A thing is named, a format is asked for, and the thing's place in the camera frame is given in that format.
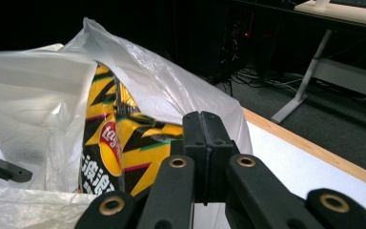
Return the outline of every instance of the plastic bag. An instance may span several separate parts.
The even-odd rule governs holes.
[[[27,193],[30,199],[39,199],[42,196],[30,190],[75,190],[96,61],[117,75],[148,117],[181,125],[184,114],[214,113],[221,117],[239,151],[252,153],[248,126],[235,99],[157,54],[106,32],[89,18],[83,25],[58,51],[0,52],[0,149],[5,159],[33,172],[32,181],[26,184],[2,182],[2,186],[21,188],[12,190],[14,196]],[[11,201],[22,204],[23,199]],[[44,203],[30,208],[39,213],[55,202],[55,196],[47,195]],[[0,210],[7,207],[0,205]],[[196,205],[194,212],[194,228],[227,226],[223,204]],[[28,219],[21,211],[5,217],[2,221]],[[76,223],[77,218],[57,220]],[[68,228],[60,224],[53,223],[51,228]],[[65,224],[71,228],[72,223]],[[38,228],[38,222],[16,227]]]

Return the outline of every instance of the dark floor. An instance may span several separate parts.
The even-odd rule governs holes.
[[[231,94],[231,82],[232,96],[243,107],[271,119],[295,96],[302,75],[263,76],[265,80],[260,80],[253,70],[244,69],[215,86]],[[314,79],[306,94],[280,125],[366,169],[366,96]]]

